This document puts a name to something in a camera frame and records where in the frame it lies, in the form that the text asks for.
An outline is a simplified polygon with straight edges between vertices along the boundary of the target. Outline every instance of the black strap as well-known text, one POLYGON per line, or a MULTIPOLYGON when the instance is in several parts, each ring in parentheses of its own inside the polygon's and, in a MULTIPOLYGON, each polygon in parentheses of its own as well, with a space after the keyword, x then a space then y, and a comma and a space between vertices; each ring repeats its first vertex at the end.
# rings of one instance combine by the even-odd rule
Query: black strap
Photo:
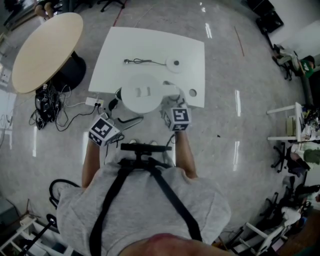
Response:
POLYGON ((90 246, 90 253, 92 256, 100 256, 101 255, 101 236, 102 236, 102 227, 105 216, 109 210, 109 207, 114 200, 114 198, 119 193, 122 185, 124 184, 127 176, 131 173, 133 168, 121 168, 118 171, 118 176, 115 178, 114 182, 112 183, 111 187, 109 188, 103 204, 102 204, 102 211, 99 214, 98 219, 96 220, 93 229, 90 234, 89 238, 89 246, 90 246))
MULTIPOLYGON (((168 198, 168 200, 171 202, 173 207, 176 209, 176 211, 180 214, 180 216, 184 219, 190 236, 193 240, 202 241, 199 225, 197 221, 193 218, 191 213, 188 211, 188 209, 184 206, 184 204, 180 201, 180 199, 177 197, 175 192, 171 189, 171 187, 168 185, 166 180, 162 177, 162 173, 159 169, 155 167, 155 165, 163 165, 162 163, 154 160, 153 158, 149 158, 149 165, 145 166, 144 169, 149 171, 152 176, 154 176, 156 182, 159 184, 161 190, 165 194, 165 196, 168 198)), ((103 228, 103 222, 105 219, 105 216, 109 210, 109 207, 114 200, 114 198, 119 193, 121 187, 123 186, 127 176, 133 171, 133 167, 122 167, 118 171, 118 176, 112 183, 111 187, 109 188, 103 204, 102 204, 102 211, 99 214, 99 217, 97 218, 93 229, 90 234, 89 238, 89 246, 90 246, 90 253, 92 256, 101 256, 101 243, 102 243, 102 228, 103 228)))

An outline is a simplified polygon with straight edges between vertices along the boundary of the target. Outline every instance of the glossy floor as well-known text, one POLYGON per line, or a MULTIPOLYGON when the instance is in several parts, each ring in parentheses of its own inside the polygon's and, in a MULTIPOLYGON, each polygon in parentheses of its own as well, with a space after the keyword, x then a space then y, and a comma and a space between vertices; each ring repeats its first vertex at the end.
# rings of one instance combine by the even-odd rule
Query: glossy floor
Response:
MULTIPOLYGON (((232 217, 225 229, 231 231, 247 221, 254 222, 265 198, 283 189, 286 173, 278 174, 270 168, 276 159, 275 142, 267 141, 267 136, 279 135, 284 123, 278 122, 280 115, 268 116, 266 111, 295 102, 303 104, 304 97, 300 80, 284 80, 273 63, 271 50, 249 10, 236 5, 236 1, 201 1, 130 0, 116 26, 164 31, 204 42, 205 108, 192 111, 192 126, 187 133, 198 174, 217 181, 229 201, 232 217)), ((85 101, 87 96, 97 96, 88 92, 90 79, 102 44, 120 11, 116 4, 104 13, 100 12, 101 5, 80 8, 84 29, 76 52, 86 61, 87 71, 67 99, 70 105, 85 101)), ((34 18, 11 33, 10 39, 18 48, 7 50, 8 57, 1 59, 5 67, 12 68, 19 47, 41 22, 34 18)), ((35 110, 33 94, 14 98, 10 94, 14 92, 11 82, 1 87, 1 97, 8 98, 8 102, 0 102, 1 109, 5 108, 4 113, 9 112, 9 116, 13 113, 13 121, 0 150, 0 191, 21 212, 29 198, 32 211, 44 217, 55 212, 49 203, 52 180, 64 178, 81 183, 87 130, 93 116, 78 117, 64 132, 57 131, 52 123, 39 131, 28 124, 35 110), (13 111, 12 101, 16 106, 13 111)), ((102 93, 99 97, 111 99, 102 93)), ((67 108, 67 114, 72 117, 91 109, 80 104, 67 108)), ((117 109, 117 115, 130 115, 122 110, 117 109)), ((157 112, 147 114, 143 122, 125 132, 125 141, 138 138, 142 142, 167 142, 170 133, 157 112)))

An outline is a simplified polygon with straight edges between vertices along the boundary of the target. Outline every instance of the gray t-shirt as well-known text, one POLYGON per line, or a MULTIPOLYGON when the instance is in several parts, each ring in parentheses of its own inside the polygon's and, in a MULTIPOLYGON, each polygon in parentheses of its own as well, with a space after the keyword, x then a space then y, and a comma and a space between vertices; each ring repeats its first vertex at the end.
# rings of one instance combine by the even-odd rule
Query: gray t-shirt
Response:
MULTIPOLYGON (((61 193, 58 229, 82 255, 91 255, 89 237, 119 168, 109 163, 97 171, 87 189, 67 188, 61 193)), ((209 178, 189 179, 176 167, 164 169, 162 176, 198 222, 203 242, 210 245, 231 217, 217 184, 209 178)), ((104 218, 101 255, 116 256, 128 245, 161 233, 191 239, 186 222, 155 178, 148 171, 135 170, 126 178, 104 218)))

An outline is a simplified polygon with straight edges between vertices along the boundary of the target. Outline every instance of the desk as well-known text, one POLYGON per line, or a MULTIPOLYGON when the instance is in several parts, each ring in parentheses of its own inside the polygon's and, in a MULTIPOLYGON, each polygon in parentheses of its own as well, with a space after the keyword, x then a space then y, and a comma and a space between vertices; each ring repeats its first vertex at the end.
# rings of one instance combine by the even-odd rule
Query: desk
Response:
POLYGON ((269 141, 298 141, 298 142, 302 142, 302 141, 311 141, 310 140, 306 140, 305 139, 305 133, 303 131, 301 131, 301 124, 304 123, 303 120, 303 107, 299 104, 299 103, 295 103, 295 105, 291 105, 291 106, 285 106, 282 108, 277 108, 277 109, 273 109, 273 110, 269 110, 267 111, 267 115, 269 114, 273 114, 273 113, 277 113, 277 112, 283 112, 283 111, 287 111, 287 110, 294 110, 294 114, 295 114, 295 136, 286 136, 286 137, 268 137, 267 139, 269 141))
POLYGON ((12 83, 17 92, 32 92, 53 76, 56 82, 62 82, 60 86, 65 83, 75 88, 86 72, 85 61, 74 52, 83 26, 81 16, 71 12, 39 26, 24 42, 14 61, 12 83))
POLYGON ((114 94, 124 85, 130 85, 136 75, 152 76, 159 86, 164 81, 177 85, 183 90, 188 105, 205 106, 205 45, 201 41, 149 29, 111 27, 89 91, 114 94), (155 63, 124 63, 125 59, 135 58, 162 64, 168 59, 177 59, 181 70, 172 72, 169 66, 155 63))

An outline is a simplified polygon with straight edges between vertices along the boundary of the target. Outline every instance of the power strip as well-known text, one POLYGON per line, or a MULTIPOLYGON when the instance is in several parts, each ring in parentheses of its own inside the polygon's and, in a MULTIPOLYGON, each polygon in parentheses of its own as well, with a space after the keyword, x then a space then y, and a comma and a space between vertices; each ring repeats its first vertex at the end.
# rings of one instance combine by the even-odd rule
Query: power strip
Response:
POLYGON ((104 105, 104 100, 103 99, 97 99, 97 98, 91 98, 91 97, 86 97, 85 104, 89 106, 95 106, 95 104, 101 104, 100 107, 102 108, 104 105))

